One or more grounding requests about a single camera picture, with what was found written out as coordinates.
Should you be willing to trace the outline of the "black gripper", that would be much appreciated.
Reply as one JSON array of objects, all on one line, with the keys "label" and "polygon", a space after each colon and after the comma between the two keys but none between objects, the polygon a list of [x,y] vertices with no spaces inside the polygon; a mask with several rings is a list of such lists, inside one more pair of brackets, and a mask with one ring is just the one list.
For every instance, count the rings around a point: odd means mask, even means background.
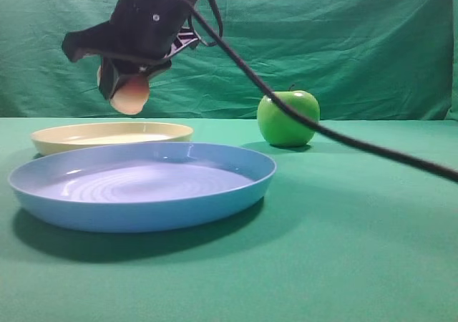
[{"label": "black gripper", "polygon": [[133,77],[133,72],[170,63],[200,37],[190,25],[190,7],[197,0],[118,0],[108,21],[69,32],[62,50],[71,62],[101,58],[99,91],[105,100]]}]

